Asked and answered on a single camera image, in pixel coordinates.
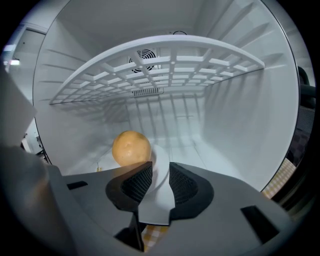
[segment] round fruit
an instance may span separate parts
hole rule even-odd
[[[120,166],[147,162],[151,157],[150,142],[139,132],[124,131],[113,141],[112,156]]]

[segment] white refrigerator wall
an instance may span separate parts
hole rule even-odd
[[[197,35],[237,46],[266,65],[208,87],[203,127],[205,141],[262,190],[286,156],[296,126],[299,86],[291,49],[260,1],[207,1],[196,27]]]
[[[111,100],[104,109],[110,146],[121,132],[134,130],[164,148],[184,147],[200,135],[203,92],[181,92]]]
[[[93,103],[79,110],[79,104],[51,106],[49,100],[68,76],[101,50],[84,31],[57,19],[39,53],[33,87],[35,120],[49,159],[64,175],[86,170],[105,152],[102,106]]]
[[[193,35],[204,0],[71,0],[59,18],[110,49],[135,39],[185,31]]]
[[[286,36],[288,37],[296,64],[303,68],[308,76],[308,80],[311,86],[316,86],[314,70],[312,67],[311,59],[307,46],[302,38],[297,26],[282,8],[282,6],[274,0],[263,0],[267,4],[268,8],[272,11],[275,17],[280,22]]]

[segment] white wire shelf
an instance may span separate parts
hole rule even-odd
[[[158,55],[141,54],[150,48],[166,51],[159,51],[165,53]],[[180,54],[181,49],[196,50],[186,55]],[[115,60],[121,58],[130,61],[115,65]],[[264,67],[250,53],[211,38],[146,37],[118,45],[86,62],[65,80],[50,104],[96,101],[149,88],[206,87]],[[90,74],[93,69],[99,72]]]

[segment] fan vent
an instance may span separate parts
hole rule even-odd
[[[142,96],[150,96],[150,95],[159,95],[164,93],[163,88],[148,88],[141,90],[133,90],[131,92],[131,97],[142,97]]]
[[[155,58],[156,57],[155,53],[152,50],[149,50],[149,49],[137,50],[136,52],[138,53],[138,55],[139,55],[139,57],[141,59],[151,59],[151,58]],[[153,67],[154,67],[154,65],[153,66],[147,66],[146,69],[147,70],[152,70]],[[134,73],[138,73],[138,72],[141,72],[141,69],[140,68],[136,68],[136,69],[132,69],[132,71]]]

